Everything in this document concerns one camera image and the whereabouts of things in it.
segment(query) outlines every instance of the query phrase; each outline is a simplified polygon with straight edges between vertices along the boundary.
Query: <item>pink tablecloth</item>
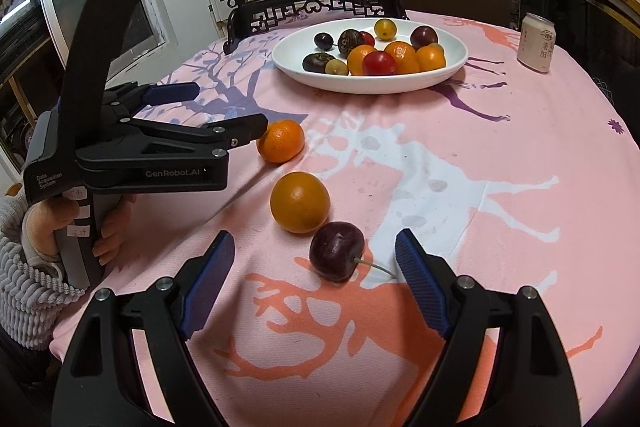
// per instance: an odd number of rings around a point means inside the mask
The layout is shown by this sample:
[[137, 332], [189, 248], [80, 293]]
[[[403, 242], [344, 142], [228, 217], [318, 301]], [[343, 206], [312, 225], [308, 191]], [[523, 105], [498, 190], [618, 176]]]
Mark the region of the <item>pink tablecloth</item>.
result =
[[[285, 25], [229, 57], [222, 42], [200, 52], [164, 80], [195, 80], [199, 98], [143, 115], [197, 126], [263, 112], [305, 129], [306, 149], [279, 168], [254, 145], [233, 151], [224, 192], [141, 197], [103, 283], [117, 293], [145, 289], [202, 254], [218, 230], [234, 234], [236, 263], [189, 344], [232, 427], [399, 426], [441, 348], [401, 280], [365, 267], [336, 287], [309, 271], [310, 237], [284, 232], [268, 207], [274, 182], [294, 170], [324, 181], [332, 219], [360, 227], [383, 266], [398, 270], [394, 238], [409, 227], [426, 250], [489, 289], [539, 288], [584, 422], [638, 349], [638, 291], [627, 276], [640, 271], [640, 161], [623, 121], [562, 49], [540, 75], [516, 61], [516, 32], [410, 18], [465, 41], [472, 58], [454, 79], [379, 97], [310, 89], [271, 62], [274, 44], [293, 31]], [[56, 328], [60, 357], [81, 305]], [[154, 411], [167, 417], [137, 338]], [[464, 415], [479, 406], [495, 338], [486, 338]]]

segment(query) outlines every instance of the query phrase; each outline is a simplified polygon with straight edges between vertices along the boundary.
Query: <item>cherry stem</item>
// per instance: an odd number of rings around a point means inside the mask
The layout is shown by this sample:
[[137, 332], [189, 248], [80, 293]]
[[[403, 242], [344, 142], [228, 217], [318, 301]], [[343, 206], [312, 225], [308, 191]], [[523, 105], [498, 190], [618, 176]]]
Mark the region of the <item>cherry stem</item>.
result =
[[372, 268], [377, 268], [379, 270], [382, 270], [384, 273], [389, 274], [391, 277], [393, 277], [393, 279], [398, 278], [393, 273], [389, 272], [389, 270], [387, 270], [386, 268], [383, 268], [382, 266], [378, 266], [377, 264], [369, 263], [369, 261], [364, 261], [364, 259], [361, 259], [360, 257], [354, 257], [353, 261], [355, 263], [366, 264], [367, 266], [370, 266]]

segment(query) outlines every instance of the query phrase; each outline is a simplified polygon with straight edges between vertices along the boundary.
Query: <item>white label sticker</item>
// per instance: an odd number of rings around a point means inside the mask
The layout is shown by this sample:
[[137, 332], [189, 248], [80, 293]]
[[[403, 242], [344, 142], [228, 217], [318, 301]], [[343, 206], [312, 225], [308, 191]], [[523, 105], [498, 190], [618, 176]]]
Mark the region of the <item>white label sticker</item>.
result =
[[80, 207], [80, 213], [76, 219], [86, 219], [87, 217], [91, 217], [91, 206], [88, 204]]
[[66, 235], [68, 237], [89, 237], [91, 227], [89, 225], [69, 225], [66, 227]]
[[80, 201], [86, 199], [86, 187], [74, 187], [65, 190], [62, 195], [68, 200]]

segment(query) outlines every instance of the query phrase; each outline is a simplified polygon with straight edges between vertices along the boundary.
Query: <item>beverage can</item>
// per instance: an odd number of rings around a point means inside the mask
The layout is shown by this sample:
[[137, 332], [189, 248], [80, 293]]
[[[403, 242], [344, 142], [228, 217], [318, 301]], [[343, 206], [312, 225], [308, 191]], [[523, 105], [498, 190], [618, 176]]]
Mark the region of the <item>beverage can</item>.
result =
[[522, 21], [518, 60], [538, 73], [548, 73], [556, 46], [556, 27], [551, 21], [527, 13]]

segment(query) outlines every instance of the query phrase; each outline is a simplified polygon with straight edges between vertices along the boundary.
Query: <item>white plate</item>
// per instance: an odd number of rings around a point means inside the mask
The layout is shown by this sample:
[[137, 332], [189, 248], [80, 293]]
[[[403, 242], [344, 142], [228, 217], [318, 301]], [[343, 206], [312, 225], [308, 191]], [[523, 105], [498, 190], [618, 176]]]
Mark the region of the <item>white plate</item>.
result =
[[[308, 54], [318, 53], [314, 37], [320, 32], [329, 33], [338, 41], [340, 34], [352, 28], [358, 31], [366, 31], [375, 37], [373, 25], [379, 20], [376, 18], [353, 18], [339, 21], [324, 22], [298, 30], [283, 38], [271, 53], [271, 58], [278, 69], [288, 74], [294, 80], [329, 91], [348, 92], [353, 94], [388, 94], [393, 92], [407, 92], [424, 89], [439, 84], [451, 78], [469, 58], [469, 51], [456, 36], [440, 28], [432, 26], [438, 34], [438, 42], [444, 48], [447, 66], [441, 70], [428, 71], [426, 73], [396, 74], [393, 76], [341, 76], [336, 74], [310, 73], [302, 69], [302, 60]], [[402, 19], [392, 19], [398, 27], [398, 34], [394, 40], [410, 42], [411, 33], [422, 23]], [[384, 50], [388, 42], [382, 42], [376, 38], [376, 48]], [[330, 55], [340, 60], [338, 46], [334, 46]]]

